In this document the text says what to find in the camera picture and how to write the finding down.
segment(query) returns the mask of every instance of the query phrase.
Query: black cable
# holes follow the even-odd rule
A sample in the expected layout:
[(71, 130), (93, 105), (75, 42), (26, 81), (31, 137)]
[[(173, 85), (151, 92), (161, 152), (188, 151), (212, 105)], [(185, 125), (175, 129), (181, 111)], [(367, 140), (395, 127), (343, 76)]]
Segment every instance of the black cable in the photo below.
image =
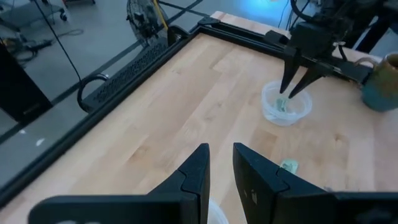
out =
[(338, 51), (339, 51), (340, 54), (341, 54), (341, 58), (346, 62), (346, 61), (347, 61), (347, 56), (346, 56), (346, 54), (344, 53), (343, 46), (339, 44), (339, 45), (337, 46), (337, 48), (338, 48)]
[(287, 30), (290, 27), (290, 24), (292, 23), (292, 18), (293, 18), (293, 10), (290, 11), (290, 15), (289, 18), (287, 19), (285, 30)]
[[(303, 11), (305, 10), (305, 8), (308, 6), (308, 4), (310, 4), (310, 0), (307, 0), (307, 2), (305, 3), (304, 7), (301, 9), (301, 13), (303, 13)], [(293, 24), (290, 26), (290, 28), (292, 28), (294, 26), (294, 24), (297, 22), (297, 19), (299, 19), (299, 16), (297, 16), (294, 21)]]
[(82, 35), (82, 34), (84, 34), (84, 32), (85, 32), (85, 31), (84, 31), (83, 29), (73, 29), (73, 30), (70, 30), (70, 31), (67, 31), (67, 32), (58, 34), (57, 37), (59, 38), (59, 37), (63, 37), (63, 36), (66, 36), (66, 35), (69, 35), (69, 36), (77, 36), (77, 35)]
[(33, 58), (37, 57), (37, 52), (31, 52), (31, 53), (32, 53), (32, 55), (30, 57), (26, 57), (26, 58), (17, 58), (16, 57), (16, 59), (18, 62), (22, 62), (22, 63), (30, 62), (31, 60), (33, 60)]
[(284, 16), (284, 12), (285, 12), (285, 9), (286, 9), (286, 7), (287, 7), (287, 3), (289, 3), (289, 0), (286, 0), (286, 5), (285, 5), (285, 7), (284, 7), (284, 10), (282, 10), (282, 15), (280, 15), (280, 20), (279, 20), (278, 28), (280, 27), (280, 23), (282, 22), (282, 18), (283, 18), (283, 16)]
[(294, 11), (294, 13), (296, 13), (297, 17), (300, 17), (300, 18), (302, 18), (303, 20), (305, 20), (307, 22), (312, 22), (312, 23), (317, 23), (318, 22), (314, 18), (312, 18), (311, 16), (308, 16), (308, 15), (305, 15), (304, 13), (302, 13), (298, 9), (295, 0), (290, 0), (290, 5), (292, 6), (292, 10)]
[(83, 97), (82, 97), (83, 90), (85, 89), (85, 87), (87, 86), (87, 84), (89, 84), (90, 82), (92, 82), (92, 81), (94, 81), (94, 80), (102, 80), (102, 81), (106, 82), (108, 79), (109, 79), (109, 78), (108, 78), (106, 75), (104, 75), (104, 74), (102, 74), (102, 73), (99, 73), (99, 74), (96, 74), (96, 75), (92, 75), (92, 76), (86, 77), (86, 78), (82, 81), (81, 86), (80, 86), (80, 88), (79, 88), (78, 91), (77, 91), (77, 103), (79, 104), (79, 107), (80, 107), (83, 111), (85, 111), (85, 112), (87, 112), (87, 113), (90, 112), (90, 108), (87, 107), (87, 106), (83, 103)]
[(46, 18), (46, 16), (45, 16), (43, 10), (40, 8), (39, 4), (37, 3), (37, 0), (33, 0), (33, 1), (36, 3), (36, 6), (39, 8), (39, 11), (40, 11), (40, 13), (43, 15), (43, 18), (44, 18), (45, 22), (47, 23), (47, 25), (49, 25), (49, 27), (50, 27), (50, 29), (51, 29), (51, 32), (52, 32), (52, 33), (54, 34), (54, 36), (55, 36), (55, 39), (56, 39), (57, 42), (60, 44), (60, 46), (61, 46), (61, 48), (62, 48), (62, 50), (63, 50), (63, 53), (65, 53), (65, 55), (67, 56), (67, 59), (69, 60), (69, 63), (72, 65), (74, 71), (76, 72), (76, 75), (77, 75), (77, 77), (78, 77), (78, 79), (79, 79), (79, 83), (80, 83), (80, 85), (81, 85), (81, 77), (80, 77), (80, 75), (79, 75), (79, 72), (78, 72), (77, 69), (76, 69), (76, 66), (73, 64), (73, 62), (72, 62), (72, 60), (70, 59), (70, 57), (69, 57), (67, 51), (65, 50), (65, 48), (64, 48), (63, 45), (61, 44), (60, 39), (58, 38), (57, 34), (55, 33), (54, 29), (52, 28), (52, 26), (51, 26), (49, 20)]

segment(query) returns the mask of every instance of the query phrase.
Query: wire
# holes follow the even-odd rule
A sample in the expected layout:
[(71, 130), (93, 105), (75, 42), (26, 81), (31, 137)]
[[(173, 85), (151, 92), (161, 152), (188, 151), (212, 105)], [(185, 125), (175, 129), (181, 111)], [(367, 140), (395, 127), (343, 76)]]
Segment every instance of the wire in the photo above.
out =
[(337, 47), (338, 47), (338, 51), (341, 54), (341, 58), (343, 58), (343, 60), (346, 62), (347, 61), (347, 56), (344, 53), (343, 46), (339, 44)]
[(83, 29), (73, 29), (73, 30), (58, 34), (58, 35), (56, 35), (56, 37), (59, 38), (59, 37), (67, 36), (67, 35), (68, 36), (77, 36), (77, 35), (84, 34), (84, 32), (85, 31)]
[(23, 67), (25, 67), (26, 63), (30, 62), (34, 58), (37, 57), (37, 52), (32, 52), (32, 55), (30, 57), (26, 58), (16, 58), (16, 60), (19, 62), (19, 64)]
[(45, 22), (47, 23), (47, 25), (49, 25), (49, 27), (50, 27), (50, 29), (51, 29), (51, 32), (52, 32), (53, 35), (55, 36), (55, 39), (56, 39), (57, 42), (60, 44), (60, 46), (61, 46), (61, 48), (62, 48), (62, 50), (63, 50), (63, 53), (65, 53), (65, 55), (67, 56), (67, 59), (68, 59), (69, 63), (72, 65), (74, 71), (76, 72), (76, 75), (77, 75), (77, 77), (78, 77), (78, 79), (79, 79), (79, 84), (81, 85), (81, 77), (80, 77), (79, 72), (78, 72), (77, 69), (76, 69), (75, 64), (73, 64), (72, 60), (70, 59), (70, 57), (69, 57), (69, 55), (68, 55), (68, 52), (65, 50), (65, 48), (64, 48), (63, 45), (62, 45), (62, 43), (60, 42), (60, 39), (58, 38), (57, 34), (55, 33), (54, 29), (52, 28), (52, 26), (51, 26), (49, 20), (46, 18), (46, 16), (45, 16), (43, 10), (39, 7), (39, 4), (37, 3), (37, 0), (34, 0), (34, 2), (36, 3), (36, 6), (39, 8), (40, 13), (43, 15), (43, 18), (44, 18)]
[(285, 30), (290, 28), (290, 24), (292, 23), (292, 18), (293, 18), (293, 10), (290, 11), (289, 19), (287, 20)]
[(157, 13), (158, 13), (158, 15), (159, 15), (159, 18), (160, 18), (160, 20), (161, 20), (162, 23), (163, 23), (163, 26), (165, 27), (166, 30), (168, 30), (169, 27), (167, 26), (167, 23), (166, 23), (166, 21), (164, 20), (164, 17), (163, 17), (162, 12), (160, 11), (160, 7), (159, 7), (159, 5), (158, 5), (158, 3), (157, 3), (157, 0), (154, 0), (154, 4), (155, 4), (156, 11), (157, 11)]
[(285, 7), (284, 7), (284, 10), (282, 10), (282, 15), (280, 15), (280, 20), (279, 20), (278, 28), (280, 27), (280, 23), (282, 22), (282, 18), (283, 18), (283, 16), (284, 16), (284, 12), (285, 12), (285, 9), (286, 9), (286, 7), (287, 7), (287, 3), (289, 3), (289, 0), (286, 0), (286, 5), (285, 5)]
[(296, 13), (297, 17), (302, 18), (303, 20), (307, 21), (307, 22), (312, 22), (312, 23), (317, 23), (318, 21), (316, 21), (314, 18), (305, 15), (303, 12), (300, 12), (297, 5), (296, 5), (296, 1), (295, 0), (290, 0), (290, 5), (292, 5), (292, 10), (294, 11), (294, 13)]
[(85, 87), (87, 86), (87, 84), (89, 84), (90, 82), (92, 82), (92, 81), (94, 81), (94, 80), (102, 80), (102, 81), (106, 82), (106, 81), (108, 81), (108, 79), (109, 79), (109, 78), (108, 78), (107, 75), (102, 74), (102, 73), (98, 73), (98, 74), (90, 75), (90, 76), (86, 77), (86, 78), (81, 82), (81, 86), (80, 86), (80, 88), (79, 88), (78, 91), (77, 91), (77, 103), (78, 103), (79, 107), (80, 107), (83, 111), (89, 113), (89, 112), (90, 112), (90, 109), (91, 109), (91, 108), (89, 108), (88, 106), (86, 106), (86, 105), (83, 103), (83, 97), (82, 97), (82, 95), (83, 95), (83, 90), (85, 89)]
[[(304, 7), (301, 9), (301, 13), (303, 13), (303, 11), (305, 10), (305, 8), (308, 6), (308, 4), (310, 4), (311, 0), (307, 0), (307, 2), (305, 3)], [(294, 26), (294, 24), (296, 24), (297, 19), (299, 19), (299, 16), (297, 15), (297, 17), (294, 19), (293, 24), (290, 26), (290, 28), (292, 28)]]

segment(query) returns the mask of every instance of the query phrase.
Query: handle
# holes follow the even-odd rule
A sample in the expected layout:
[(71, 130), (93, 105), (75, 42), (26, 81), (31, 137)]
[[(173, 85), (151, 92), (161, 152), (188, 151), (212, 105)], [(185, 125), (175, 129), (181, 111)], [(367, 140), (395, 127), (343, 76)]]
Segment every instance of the handle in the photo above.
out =
[(375, 69), (375, 68), (379, 65), (379, 62), (377, 62), (376, 60), (374, 60), (374, 59), (371, 58), (371, 57), (363, 57), (363, 58), (360, 58), (359, 60), (357, 60), (357, 61), (354, 63), (354, 65), (355, 65), (355, 66), (358, 66), (359, 64), (361, 64), (361, 63), (363, 63), (363, 62), (369, 62), (369, 63), (371, 63), (371, 64), (373, 65), (373, 69)]

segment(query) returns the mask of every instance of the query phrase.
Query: wheel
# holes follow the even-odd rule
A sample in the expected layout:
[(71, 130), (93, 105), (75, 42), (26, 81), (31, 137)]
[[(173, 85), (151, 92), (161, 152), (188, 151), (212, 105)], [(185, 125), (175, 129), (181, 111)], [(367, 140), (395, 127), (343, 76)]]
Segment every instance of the wheel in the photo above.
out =
[(68, 20), (68, 17), (67, 17), (67, 15), (64, 12), (61, 12), (60, 18), (62, 19), (62, 21), (67, 21)]

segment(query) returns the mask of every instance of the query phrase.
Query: fan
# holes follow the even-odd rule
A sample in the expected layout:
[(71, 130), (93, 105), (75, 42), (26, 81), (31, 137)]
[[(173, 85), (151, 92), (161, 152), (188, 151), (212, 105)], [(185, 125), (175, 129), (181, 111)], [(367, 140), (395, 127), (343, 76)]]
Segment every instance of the fan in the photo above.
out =
[(127, 0), (127, 20), (143, 47), (167, 38), (167, 15), (158, 0)]

